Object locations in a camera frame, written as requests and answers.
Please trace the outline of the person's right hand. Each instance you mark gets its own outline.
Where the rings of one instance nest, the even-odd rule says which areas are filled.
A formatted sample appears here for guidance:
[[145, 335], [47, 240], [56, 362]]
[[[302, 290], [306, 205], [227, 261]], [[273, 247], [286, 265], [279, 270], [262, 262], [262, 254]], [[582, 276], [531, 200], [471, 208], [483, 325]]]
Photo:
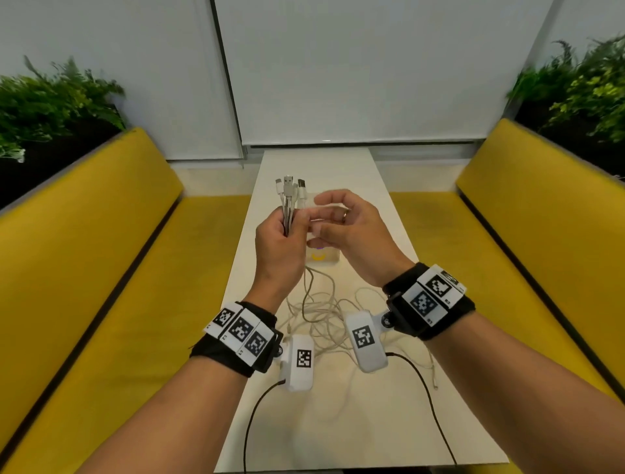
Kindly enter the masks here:
[[360, 208], [315, 204], [310, 209], [308, 247], [339, 249], [367, 284], [382, 288], [415, 264], [396, 245], [370, 202]]

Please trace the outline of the person's left hand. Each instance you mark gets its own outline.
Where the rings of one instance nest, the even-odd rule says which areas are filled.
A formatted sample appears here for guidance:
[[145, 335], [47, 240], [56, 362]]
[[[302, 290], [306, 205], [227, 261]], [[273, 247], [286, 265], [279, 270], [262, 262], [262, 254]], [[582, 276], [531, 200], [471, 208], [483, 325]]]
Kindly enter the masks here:
[[275, 209], [256, 229], [256, 270], [244, 301], [275, 314], [299, 283], [305, 267], [306, 241], [284, 234], [282, 208]]

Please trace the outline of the person's left forearm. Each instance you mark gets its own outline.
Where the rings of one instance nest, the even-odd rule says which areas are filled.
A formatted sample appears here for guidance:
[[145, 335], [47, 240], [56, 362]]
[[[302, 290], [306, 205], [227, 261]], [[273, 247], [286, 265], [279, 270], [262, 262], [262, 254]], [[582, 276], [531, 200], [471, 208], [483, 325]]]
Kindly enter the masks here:
[[192, 357], [76, 474], [212, 474], [248, 377]]

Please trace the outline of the person's right forearm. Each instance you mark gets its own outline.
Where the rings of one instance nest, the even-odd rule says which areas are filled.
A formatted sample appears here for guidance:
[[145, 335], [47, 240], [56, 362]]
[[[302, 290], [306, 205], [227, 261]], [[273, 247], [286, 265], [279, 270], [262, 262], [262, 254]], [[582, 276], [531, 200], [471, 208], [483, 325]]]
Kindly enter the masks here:
[[477, 312], [425, 341], [524, 474], [625, 474], [625, 405]]

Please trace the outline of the small clear plastic box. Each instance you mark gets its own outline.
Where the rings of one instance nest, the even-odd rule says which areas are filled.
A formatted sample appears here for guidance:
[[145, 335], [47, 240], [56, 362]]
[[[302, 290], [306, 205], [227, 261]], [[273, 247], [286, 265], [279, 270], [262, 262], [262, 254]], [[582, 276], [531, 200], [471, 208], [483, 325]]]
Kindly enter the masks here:
[[332, 247], [306, 249], [306, 264], [309, 266], [332, 266], [339, 262], [339, 249]]

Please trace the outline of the wide white roller blind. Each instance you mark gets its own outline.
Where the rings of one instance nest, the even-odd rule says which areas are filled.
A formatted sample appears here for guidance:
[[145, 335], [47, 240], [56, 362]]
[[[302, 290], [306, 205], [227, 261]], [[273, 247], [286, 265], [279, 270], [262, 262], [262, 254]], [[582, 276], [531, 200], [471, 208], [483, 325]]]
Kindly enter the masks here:
[[244, 145], [487, 137], [553, 0], [215, 0]]

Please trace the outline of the black wristband with marker tags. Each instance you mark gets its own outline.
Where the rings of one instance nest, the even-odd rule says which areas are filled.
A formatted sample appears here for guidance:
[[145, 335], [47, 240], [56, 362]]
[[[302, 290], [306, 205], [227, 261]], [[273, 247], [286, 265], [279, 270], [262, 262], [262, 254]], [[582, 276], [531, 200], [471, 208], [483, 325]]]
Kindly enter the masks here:
[[212, 359], [246, 378], [266, 373], [283, 340], [276, 323], [274, 314], [255, 304], [226, 303], [203, 329], [189, 357]]
[[418, 262], [382, 290], [390, 328], [423, 342], [476, 311], [466, 287], [438, 265]]

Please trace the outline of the yellow upholstered bench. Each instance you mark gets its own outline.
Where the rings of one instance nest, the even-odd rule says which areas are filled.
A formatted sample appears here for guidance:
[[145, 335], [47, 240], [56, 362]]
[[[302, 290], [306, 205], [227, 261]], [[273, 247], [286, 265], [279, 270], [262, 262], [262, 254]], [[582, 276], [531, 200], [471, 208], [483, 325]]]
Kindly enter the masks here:
[[0, 474], [74, 474], [219, 311], [250, 196], [183, 196], [148, 135], [0, 215]]
[[625, 407], [625, 185], [502, 119], [454, 191], [391, 199], [479, 312]]

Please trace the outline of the black planter box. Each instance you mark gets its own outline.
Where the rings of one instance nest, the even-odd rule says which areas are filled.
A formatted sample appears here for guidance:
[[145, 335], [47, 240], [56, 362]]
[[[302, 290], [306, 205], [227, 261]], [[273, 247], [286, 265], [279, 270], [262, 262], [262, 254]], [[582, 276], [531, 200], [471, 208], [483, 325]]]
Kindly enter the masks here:
[[0, 157], [0, 209], [20, 199], [121, 131], [103, 119], [81, 118], [69, 124], [68, 135], [42, 143], [27, 143], [22, 162]]
[[597, 121], [586, 115], [549, 125], [550, 106], [549, 101], [525, 101], [515, 121], [625, 183], [625, 138], [613, 142], [603, 134], [590, 135]]

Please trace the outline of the green fern plant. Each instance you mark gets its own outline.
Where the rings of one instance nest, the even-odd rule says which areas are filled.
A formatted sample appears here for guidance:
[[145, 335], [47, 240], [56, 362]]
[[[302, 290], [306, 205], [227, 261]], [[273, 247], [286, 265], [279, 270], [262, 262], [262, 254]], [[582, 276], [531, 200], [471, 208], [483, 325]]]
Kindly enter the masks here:
[[27, 56], [24, 63], [31, 75], [0, 75], [0, 158], [24, 162], [26, 145], [69, 136], [70, 125], [82, 119], [126, 129], [113, 101], [126, 93], [116, 80], [81, 70], [73, 57], [51, 63], [51, 75], [38, 71]]
[[582, 120], [590, 123], [588, 136], [625, 141], [625, 33], [592, 39], [582, 59], [568, 42], [556, 44], [562, 51], [541, 67], [524, 68], [506, 98], [545, 106], [538, 130]]

